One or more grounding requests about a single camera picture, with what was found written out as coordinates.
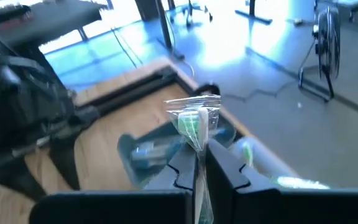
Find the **gray floor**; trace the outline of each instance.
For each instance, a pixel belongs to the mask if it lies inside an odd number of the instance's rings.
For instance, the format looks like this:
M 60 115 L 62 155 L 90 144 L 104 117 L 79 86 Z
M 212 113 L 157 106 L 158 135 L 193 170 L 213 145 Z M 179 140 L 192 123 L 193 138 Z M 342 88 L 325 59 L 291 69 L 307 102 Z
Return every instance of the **gray floor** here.
M 294 27 L 285 18 L 313 20 L 313 0 L 281 3 L 285 15 L 275 17 L 269 26 L 226 10 L 216 13 L 211 24 L 197 14 L 195 19 L 205 23 L 186 30 L 178 15 L 173 28 L 176 47 L 193 65 L 196 81 L 217 83 L 229 111 L 301 176 L 334 187 L 358 187 L 358 112 L 336 100 L 324 104 L 301 93 L 292 77 L 272 66 L 273 62 L 296 73 L 312 41 L 311 27 Z M 120 34 L 133 50 L 125 45 L 137 65 L 169 55 L 156 41 L 161 37 L 158 21 L 137 22 L 121 29 Z M 341 40 L 340 76 L 334 87 L 358 104 L 358 28 L 344 24 Z M 247 47 L 269 60 L 247 54 Z M 91 65 L 71 63 L 68 68 L 63 59 L 67 55 L 81 57 L 79 61 Z M 48 54 L 47 58 L 63 82 L 79 90 L 134 68 L 112 34 Z M 306 64 L 316 62 L 312 55 Z M 190 73 L 186 65 L 179 66 Z M 315 76 L 308 78 L 324 85 Z M 247 97 L 255 89 L 277 91 L 286 83 L 291 85 L 276 98 L 255 95 L 242 102 L 226 96 Z

